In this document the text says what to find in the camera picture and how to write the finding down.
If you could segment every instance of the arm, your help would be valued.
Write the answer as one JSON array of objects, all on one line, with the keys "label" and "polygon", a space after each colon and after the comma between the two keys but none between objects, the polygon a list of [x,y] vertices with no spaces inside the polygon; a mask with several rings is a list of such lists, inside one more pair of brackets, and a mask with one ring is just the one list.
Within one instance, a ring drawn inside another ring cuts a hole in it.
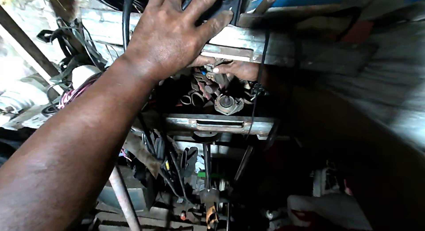
[{"label": "arm", "polygon": [[192,65],[231,20],[195,27],[215,0],[150,0],[124,55],[49,119],[0,169],[0,230],[64,230],[96,200],[151,89]]},{"label": "arm", "polygon": [[[217,69],[256,80],[258,64],[233,62]],[[288,99],[288,83],[268,69],[261,83],[282,102]],[[374,230],[425,228],[422,153],[327,91],[294,86],[288,110],[294,135],[314,150],[329,152]]]}]

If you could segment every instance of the green object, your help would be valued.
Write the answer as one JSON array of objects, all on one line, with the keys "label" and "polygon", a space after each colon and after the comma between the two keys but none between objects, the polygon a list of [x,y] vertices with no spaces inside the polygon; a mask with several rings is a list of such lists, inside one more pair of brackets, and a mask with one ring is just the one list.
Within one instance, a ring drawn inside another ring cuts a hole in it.
[{"label": "green object", "polygon": [[[205,178],[205,172],[199,172],[198,177]],[[226,177],[220,174],[211,174],[211,178],[226,178]]]}]

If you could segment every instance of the dirty hand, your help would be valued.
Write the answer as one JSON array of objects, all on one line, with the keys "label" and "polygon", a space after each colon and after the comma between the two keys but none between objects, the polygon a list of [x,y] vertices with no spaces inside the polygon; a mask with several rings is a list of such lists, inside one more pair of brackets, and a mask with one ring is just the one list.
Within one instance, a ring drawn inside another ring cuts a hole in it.
[{"label": "dirty hand", "polygon": [[229,64],[218,65],[212,71],[215,73],[234,74],[242,80],[256,81],[259,68],[260,65],[256,63],[233,61]]},{"label": "dirty hand", "polygon": [[205,43],[226,27],[232,11],[223,11],[199,27],[195,22],[216,0],[193,0],[185,11],[182,0],[149,0],[128,49],[123,55],[132,68],[154,81],[163,80],[187,66],[213,64],[199,56]]}]

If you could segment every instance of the forearm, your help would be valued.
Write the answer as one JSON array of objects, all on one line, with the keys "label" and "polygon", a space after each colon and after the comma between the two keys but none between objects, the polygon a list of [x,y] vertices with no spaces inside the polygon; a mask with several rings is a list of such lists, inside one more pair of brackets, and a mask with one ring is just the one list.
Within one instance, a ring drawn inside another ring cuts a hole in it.
[{"label": "forearm", "polygon": [[1,167],[1,230],[62,230],[96,199],[155,84],[143,74],[120,58]]}]

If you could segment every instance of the white plastic part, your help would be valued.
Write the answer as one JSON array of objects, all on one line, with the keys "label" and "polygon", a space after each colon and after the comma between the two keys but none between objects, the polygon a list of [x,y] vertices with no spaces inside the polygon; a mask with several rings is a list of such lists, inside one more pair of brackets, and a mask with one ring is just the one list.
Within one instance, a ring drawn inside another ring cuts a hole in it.
[{"label": "white plastic part", "polygon": [[0,126],[6,124],[13,116],[12,114],[0,114]]},{"label": "white plastic part", "polygon": [[100,70],[92,65],[83,65],[72,70],[72,86],[80,87],[89,77],[99,73]]},{"label": "white plastic part", "polygon": [[8,84],[0,96],[0,109],[18,114],[34,105],[49,103],[45,87],[34,78],[25,77]]}]

